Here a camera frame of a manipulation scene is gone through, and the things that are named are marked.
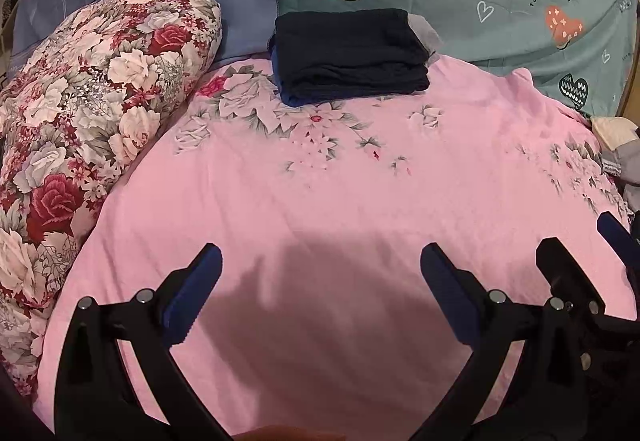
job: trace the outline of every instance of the pink bedsheet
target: pink bedsheet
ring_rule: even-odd
[[[535,250],[559,237],[607,313],[635,317],[596,231],[606,210],[626,223],[596,140],[525,69],[497,78],[444,56],[423,94],[302,109],[278,101],[269,74],[266,60],[221,69],[109,196],[46,334],[35,409],[48,424],[78,299],[155,288],[207,242],[222,249],[222,278],[172,353],[230,433],[289,424],[407,439],[470,352],[420,276],[433,241],[485,287],[543,303]]]

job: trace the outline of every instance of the metal screw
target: metal screw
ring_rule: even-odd
[[[499,289],[492,289],[491,291],[489,291],[489,300],[496,304],[504,304],[505,302],[507,302],[507,295]]]
[[[152,289],[141,289],[136,293],[136,300],[141,304],[146,304],[154,297],[154,291]]]
[[[89,307],[91,307],[91,304],[93,303],[94,303],[93,298],[91,298],[90,296],[83,296],[81,299],[78,300],[78,307],[82,310],[89,309]]]
[[[562,302],[562,299],[558,298],[557,296],[549,299],[549,305],[556,311],[564,309],[564,302]]]
[[[591,355],[589,353],[582,353],[580,355],[580,363],[582,364],[582,369],[588,371],[591,366]]]

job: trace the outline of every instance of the stack of folded clothes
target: stack of folded clothes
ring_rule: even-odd
[[[276,20],[270,52],[283,103],[300,106],[423,91],[439,45],[423,17],[401,9],[291,12]]]

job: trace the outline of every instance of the floral pattern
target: floral pattern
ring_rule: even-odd
[[[383,152],[387,145],[370,132],[371,122],[361,121],[346,109],[344,101],[290,107],[280,101],[271,71],[258,70],[260,62],[237,62],[217,71],[196,90],[190,115],[175,136],[177,153],[193,150],[209,138],[216,120],[235,121],[268,138],[289,144],[289,158],[282,165],[290,174],[327,170],[340,148],[354,146],[369,158],[390,168],[395,175],[411,175],[403,154]],[[391,103],[394,96],[380,96]],[[428,104],[408,116],[408,125],[421,135],[435,132],[444,111]]]
[[[0,363],[22,394],[107,193],[221,39],[214,0],[102,0],[66,18],[0,93]],[[240,90],[223,112],[244,114]]]
[[[516,150],[529,161],[543,162],[539,156],[526,150],[521,144],[516,145]],[[541,170],[556,189],[558,196],[563,196],[571,190],[571,193],[576,194],[596,216],[600,215],[598,201],[606,202],[618,209],[618,215],[623,222],[628,222],[628,216],[633,215],[633,212],[629,210],[615,185],[602,169],[600,154],[595,153],[587,141],[576,143],[569,137],[562,145],[552,143],[549,147],[549,157],[550,167],[541,167]],[[556,171],[557,168],[562,170],[561,173]]]

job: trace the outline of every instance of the beige cloth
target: beige cloth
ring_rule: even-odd
[[[611,151],[638,139],[636,134],[638,126],[626,117],[594,116],[591,118],[591,126],[600,144]]]

